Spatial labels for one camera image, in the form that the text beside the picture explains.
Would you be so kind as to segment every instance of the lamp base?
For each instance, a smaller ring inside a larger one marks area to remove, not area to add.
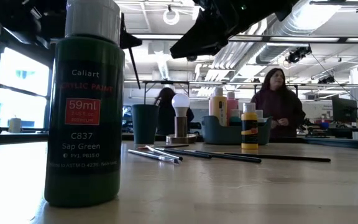
[[[194,144],[197,141],[197,135],[188,134],[187,137],[178,137],[174,134],[167,136],[167,144]]]
[[[187,137],[187,117],[175,117],[175,136]]]

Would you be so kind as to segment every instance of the paint label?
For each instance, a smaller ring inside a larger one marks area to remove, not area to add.
[[[119,170],[123,72],[88,61],[57,62],[48,140],[49,172]]]
[[[242,143],[258,144],[258,121],[243,120],[241,135],[242,135]]]
[[[65,124],[99,125],[100,100],[67,98]]]
[[[221,126],[226,126],[227,123],[227,114],[226,114],[226,104],[223,101],[219,102],[219,123]]]

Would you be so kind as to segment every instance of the window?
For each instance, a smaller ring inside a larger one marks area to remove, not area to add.
[[[48,80],[47,66],[5,48],[0,61],[0,127],[7,128],[11,118],[20,118],[23,128],[46,128]]]
[[[9,48],[1,54],[0,84],[46,96],[48,78],[46,65]]]
[[[44,128],[47,100],[0,88],[0,126],[9,127],[11,118],[20,118],[23,128]]]

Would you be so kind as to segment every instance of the table surface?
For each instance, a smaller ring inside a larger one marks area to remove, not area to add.
[[[46,146],[0,146],[0,223],[358,223],[357,149],[270,144],[259,153],[332,162],[185,157],[175,166],[127,154],[134,144],[124,142],[118,197],[67,209],[43,199]],[[187,149],[241,151],[202,143]]]

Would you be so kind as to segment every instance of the gray cup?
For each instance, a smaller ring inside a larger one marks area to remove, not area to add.
[[[132,106],[135,144],[154,144],[159,108],[155,105]]]

